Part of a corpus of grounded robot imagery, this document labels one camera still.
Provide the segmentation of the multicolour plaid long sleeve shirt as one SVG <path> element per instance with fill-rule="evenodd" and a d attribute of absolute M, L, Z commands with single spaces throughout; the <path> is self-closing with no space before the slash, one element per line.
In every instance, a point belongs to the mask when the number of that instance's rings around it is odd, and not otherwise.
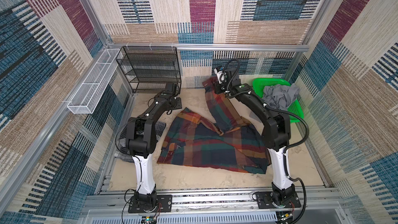
<path fill-rule="evenodd" d="M 216 94 L 217 81 L 211 77 L 203 82 L 214 121 L 182 110 L 170 125 L 157 163 L 265 174 L 271 158 L 260 134 L 223 93 Z"/>

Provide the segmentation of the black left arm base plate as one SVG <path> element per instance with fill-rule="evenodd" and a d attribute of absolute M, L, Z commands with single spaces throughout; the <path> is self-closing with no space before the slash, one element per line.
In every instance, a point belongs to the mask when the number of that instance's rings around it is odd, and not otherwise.
<path fill-rule="evenodd" d="M 142 195 L 137 194 L 130 198 L 128 213 L 168 213 L 172 210 L 172 195 Z"/>

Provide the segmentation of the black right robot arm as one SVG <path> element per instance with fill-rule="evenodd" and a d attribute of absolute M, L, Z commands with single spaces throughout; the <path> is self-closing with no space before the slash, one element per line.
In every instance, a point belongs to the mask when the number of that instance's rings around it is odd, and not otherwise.
<path fill-rule="evenodd" d="M 231 68 L 214 69 L 216 93 L 224 93 L 246 105 L 262 122 L 261 140 L 268 149 L 273 167 L 272 200 L 276 207 L 284 207 L 295 198 L 293 180 L 285 148 L 291 138 L 290 117 L 286 113 L 273 111 L 248 84 L 242 84 Z"/>

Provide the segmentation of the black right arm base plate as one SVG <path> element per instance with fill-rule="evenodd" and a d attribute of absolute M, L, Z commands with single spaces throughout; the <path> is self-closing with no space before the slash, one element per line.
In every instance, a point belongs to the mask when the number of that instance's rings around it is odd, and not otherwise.
<path fill-rule="evenodd" d="M 287 200 L 276 204 L 272 197 L 272 191 L 256 191 L 252 194 L 252 199 L 258 203 L 259 209 L 277 209 L 277 208 L 301 208 L 302 204 L 297 193 L 294 193 Z"/>

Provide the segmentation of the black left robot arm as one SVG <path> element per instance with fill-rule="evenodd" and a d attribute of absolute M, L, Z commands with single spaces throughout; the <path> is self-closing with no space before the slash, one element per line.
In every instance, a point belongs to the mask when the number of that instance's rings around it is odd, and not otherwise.
<path fill-rule="evenodd" d="M 176 83 L 166 83 L 162 92 L 153 97 L 153 102 L 139 116 L 131 117 L 126 125 L 126 147 L 132 156 L 137 178 L 132 205 L 152 210 L 157 206 L 157 192 L 153 178 L 152 154 L 157 146 L 155 125 L 164 112 L 182 108 Z"/>

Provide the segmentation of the grey plaid long sleeve shirt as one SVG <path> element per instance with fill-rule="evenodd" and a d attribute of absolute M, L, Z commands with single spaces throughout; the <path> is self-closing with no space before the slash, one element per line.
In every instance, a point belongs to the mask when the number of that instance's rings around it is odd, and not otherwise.
<path fill-rule="evenodd" d="M 117 148 L 117 151 L 115 152 L 115 158 L 120 159 L 121 161 L 124 162 L 129 162 L 129 163 L 134 163 L 133 159 L 133 152 L 129 150 L 129 145 L 127 140 L 132 140 L 132 138 L 127 138 L 127 130 L 128 126 L 132 125 L 133 120 L 129 120 L 122 128 L 118 130 L 118 135 L 115 139 L 115 145 Z M 155 149 L 155 146 L 157 142 L 160 140 L 164 130 L 166 128 L 166 123 L 158 121 L 154 125 L 154 129 L 150 130 L 151 137 L 155 137 L 155 142 L 154 145 L 151 145 L 153 149 Z M 139 143 L 143 141 L 143 138 L 145 136 L 145 131 L 144 131 L 144 123 L 141 121 L 138 124 L 138 127 L 135 128 L 135 139 Z"/>

